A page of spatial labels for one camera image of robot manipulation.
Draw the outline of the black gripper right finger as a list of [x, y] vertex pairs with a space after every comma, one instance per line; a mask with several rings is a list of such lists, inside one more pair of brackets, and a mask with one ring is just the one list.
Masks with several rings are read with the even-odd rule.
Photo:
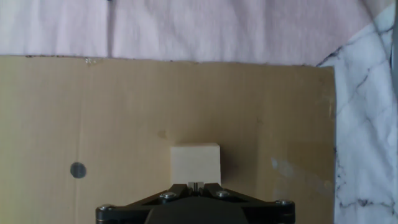
[[249, 223], [295, 223], [295, 203], [287, 199], [266, 202], [239, 192], [222, 188], [220, 184], [196, 184], [196, 195], [237, 205]]

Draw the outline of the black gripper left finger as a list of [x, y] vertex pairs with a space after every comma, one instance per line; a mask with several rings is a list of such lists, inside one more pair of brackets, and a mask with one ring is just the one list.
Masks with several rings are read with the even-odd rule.
[[96, 224], [144, 223], [154, 208], [195, 195], [196, 183], [173, 184], [171, 188], [124, 206], [104, 204], [96, 208]]

